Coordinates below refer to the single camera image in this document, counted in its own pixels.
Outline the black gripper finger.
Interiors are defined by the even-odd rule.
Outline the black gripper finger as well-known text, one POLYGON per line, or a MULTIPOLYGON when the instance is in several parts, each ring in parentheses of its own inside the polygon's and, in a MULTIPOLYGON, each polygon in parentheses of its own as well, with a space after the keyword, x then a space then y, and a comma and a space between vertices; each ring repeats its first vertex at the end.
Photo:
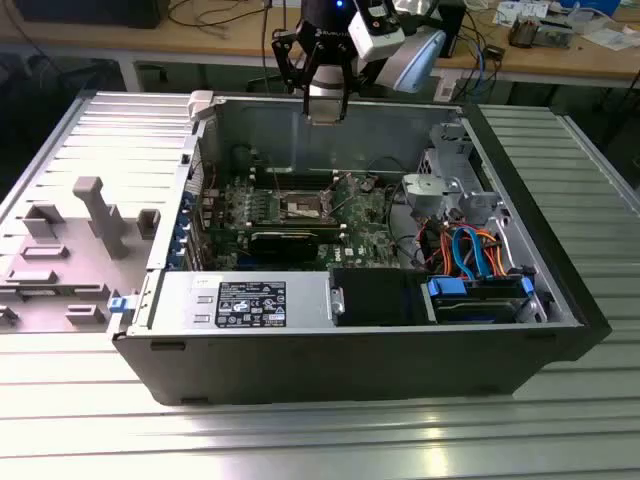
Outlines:
POLYGON ((342 97, 340 101, 339 120, 346 117, 349 98, 352 93, 359 94, 362 90, 371 87, 381 72, 381 61, 374 60, 366 62, 364 68, 357 73, 354 64, 359 59, 358 52, 354 46, 347 47, 340 45, 339 67, 342 74, 342 97))
POLYGON ((282 80, 289 93, 295 89, 303 92, 303 114, 310 116, 310 85, 314 76, 314 39, 304 28, 296 31, 276 29, 272 32, 271 46, 282 80), (304 65, 296 67, 289 58, 297 43, 305 54, 304 65))

